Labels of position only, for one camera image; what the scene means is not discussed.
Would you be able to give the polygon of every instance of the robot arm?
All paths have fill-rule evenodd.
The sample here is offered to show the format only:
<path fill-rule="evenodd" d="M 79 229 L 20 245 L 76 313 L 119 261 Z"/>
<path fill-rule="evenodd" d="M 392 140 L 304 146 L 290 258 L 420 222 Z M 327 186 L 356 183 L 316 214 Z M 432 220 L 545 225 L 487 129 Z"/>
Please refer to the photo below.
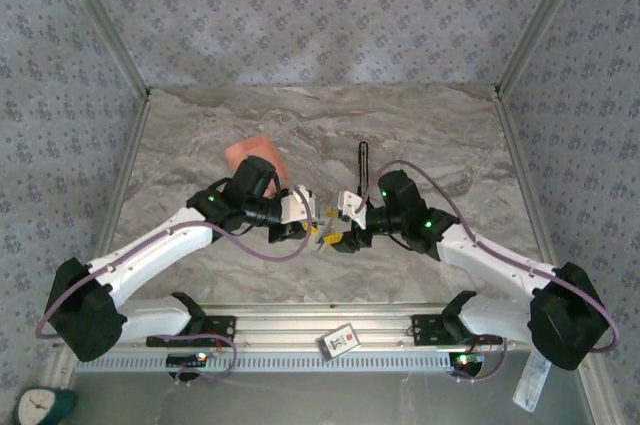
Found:
<path fill-rule="evenodd" d="M 555 268 L 475 232 L 470 236 L 457 217 L 428 208 L 416 184 L 401 170 L 380 177 L 378 186 L 382 207 L 361 207 L 358 195 L 348 191 L 339 194 L 338 209 L 353 221 L 351 231 L 327 241 L 340 252 L 354 253 L 370 247 L 375 235 L 400 234 L 411 250 L 463 268 L 509 295 L 510 299 L 490 299 L 465 291 L 455 297 L 437 323 L 456 343 L 480 335 L 508 337 L 532 343 L 555 365 L 573 370 L 609 328 L 605 318 L 583 298 L 547 278 L 560 278 L 600 303 L 579 266 L 567 263 Z M 529 270 L 515 268 L 505 259 Z M 440 333 L 424 326 L 420 332 L 434 337 Z"/>
<path fill-rule="evenodd" d="M 278 194 L 265 198 L 271 180 Z M 81 361 L 94 360 L 118 342 L 198 333 L 199 307 L 184 294 L 129 304 L 127 299 L 173 263 L 217 241 L 222 237 L 219 230 L 232 234 L 243 224 L 266 226 L 273 243 L 299 238 L 304 232 L 301 221 L 315 219 L 311 192 L 302 186 L 295 193 L 280 190 L 273 165 L 250 156 L 232 178 L 197 192 L 186 207 L 133 243 L 86 265 L 75 258 L 63 263 L 49 295 L 48 321 Z M 55 309 L 54 303 L 64 295 Z"/>

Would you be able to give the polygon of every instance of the pink object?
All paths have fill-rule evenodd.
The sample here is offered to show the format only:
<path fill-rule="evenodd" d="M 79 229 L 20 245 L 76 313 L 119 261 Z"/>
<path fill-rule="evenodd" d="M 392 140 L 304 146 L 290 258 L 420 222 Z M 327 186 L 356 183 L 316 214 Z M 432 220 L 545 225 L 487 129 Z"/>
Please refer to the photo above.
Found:
<path fill-rule="evenodd" d="M 284 161 L 280 158 L 278 150 L 276 150 L 276 147 L 274 147 L 266 135 L 256 135 L 255 137 L 247 138 L 242 142 L 231 145 L 225 150 L 224 154 L 227 157 L 231 170 L 234 172 L 240 166 L 240 163 L 249 155 L 264 158 L 276 167 L 276 173 L 278 174 L 278 178 L 280 178 L 280 186 L 282 188 L 289 186 L 289 170 L 287 170 Z M 276 185 L 271 181 L 264 196 L 270 197 L 275 195 L 275 193 Z"/>

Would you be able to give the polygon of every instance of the small card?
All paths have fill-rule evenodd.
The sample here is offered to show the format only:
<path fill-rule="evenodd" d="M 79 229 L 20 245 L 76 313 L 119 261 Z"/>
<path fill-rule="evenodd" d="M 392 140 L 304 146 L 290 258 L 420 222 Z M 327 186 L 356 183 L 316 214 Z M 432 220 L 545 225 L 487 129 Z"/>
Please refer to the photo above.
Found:
<path fill-rule="evenodd" d="M 540 400 L 549 370 L 551 370 L 551 362 L 544 358 L 540 352 L 533 350 L 513 394 L 513 403 L 527 412 L 533 412 L 538 405 L 538 400 Z"/>
<path fill-rule="evenodd" d="M 325 360 L 333 360 L 360 346 L 360 340 L 350 323 L 323 335 L 318 346 Z"/>

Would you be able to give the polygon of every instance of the clock face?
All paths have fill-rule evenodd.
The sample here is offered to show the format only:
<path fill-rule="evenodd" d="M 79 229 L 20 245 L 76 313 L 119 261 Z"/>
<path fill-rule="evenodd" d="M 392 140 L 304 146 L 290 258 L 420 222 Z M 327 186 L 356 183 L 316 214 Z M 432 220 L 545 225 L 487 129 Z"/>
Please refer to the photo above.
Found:
<path fill-rule="evenodd" d="M 53 407 L 55 394 L 49 390 L 33 389 L 24 392 L 18 404 L 20 425 L 37 425 L 42 422 Z"/>

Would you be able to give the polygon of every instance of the patterned wallpaper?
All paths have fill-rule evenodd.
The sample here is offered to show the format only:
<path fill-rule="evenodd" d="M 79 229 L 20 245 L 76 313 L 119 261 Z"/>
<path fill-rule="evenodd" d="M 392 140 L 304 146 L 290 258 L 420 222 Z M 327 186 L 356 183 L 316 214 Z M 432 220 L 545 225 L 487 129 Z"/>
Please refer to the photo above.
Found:
<path fill-rule="evenodd" d="M 621 326 L 610 368 L 640 423 L 640 0 L 566 0 L 509 98 L 559 258 Z"/>
<path fill-rule="evenodd" d="M 79 0 L 0 0 L 0 423 L 47 354 L 53 273 L 91 257 L 138 99 Z"/>
<path fill-rule="evenodd" d="M 494 83 L 538 0 L 103 0 L 149 86 Z"/>

